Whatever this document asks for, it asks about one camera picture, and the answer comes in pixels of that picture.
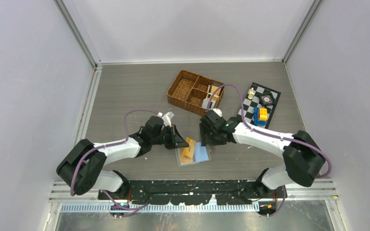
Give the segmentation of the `gold credit card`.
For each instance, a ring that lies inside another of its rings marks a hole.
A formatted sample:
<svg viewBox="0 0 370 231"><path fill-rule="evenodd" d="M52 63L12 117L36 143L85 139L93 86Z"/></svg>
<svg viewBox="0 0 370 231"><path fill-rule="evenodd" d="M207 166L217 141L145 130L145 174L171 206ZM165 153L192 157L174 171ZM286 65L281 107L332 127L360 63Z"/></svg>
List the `gold credit card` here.
<svg viewBox="0 0 370 231"><path fill-rule="evenodd" d="M193 164L194 163L194 159L193 158L189 158L187 156L181 156L180 157L180 165L190 165L190 164Z"/></svg>
<svg viewBox="0 0 370 231"><path fill-rule="evenodd" d="M183 148L181 155L187 156L189 158L194 158L196 141L190 137L187 137L186 142L188 143L189 146Z"/></svg>

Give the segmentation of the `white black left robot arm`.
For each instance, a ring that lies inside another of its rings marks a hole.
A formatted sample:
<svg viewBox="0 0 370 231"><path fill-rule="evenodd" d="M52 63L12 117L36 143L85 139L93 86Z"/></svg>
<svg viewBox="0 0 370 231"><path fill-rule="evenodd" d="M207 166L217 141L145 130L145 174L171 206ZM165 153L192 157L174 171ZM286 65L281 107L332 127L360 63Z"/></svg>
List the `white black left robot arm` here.
<svg viewBox="0 0 370 231"><path fill-rule="evenodd" d="M189 147L168 116L152 116L125 139L107 143L80 140L58 165L56 174L70 187L71 195L102 190L123 199L128 195L129 181L117 170L105 171L104 166L141 157L154 145L164 145L168 150Z"/></svg>

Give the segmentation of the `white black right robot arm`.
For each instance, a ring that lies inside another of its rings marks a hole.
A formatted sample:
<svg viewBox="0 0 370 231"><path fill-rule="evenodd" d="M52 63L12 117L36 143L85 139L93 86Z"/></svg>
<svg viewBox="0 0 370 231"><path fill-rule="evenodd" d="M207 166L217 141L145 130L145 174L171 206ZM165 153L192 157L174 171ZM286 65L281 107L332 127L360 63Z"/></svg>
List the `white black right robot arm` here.
<svg viewBox="0 0 370 231"><path fill-rule="evenodd" d="M292 134L250 127L233 117L226 120L215 111L207 112L200 119L200 129L207 136L209 145L229 142L246 144L275 154L283 160L283 164L278 167L264 169L255 180L255 191L264 198L286 184L312 186L326 162L308 133L301 130Z"/></svg>

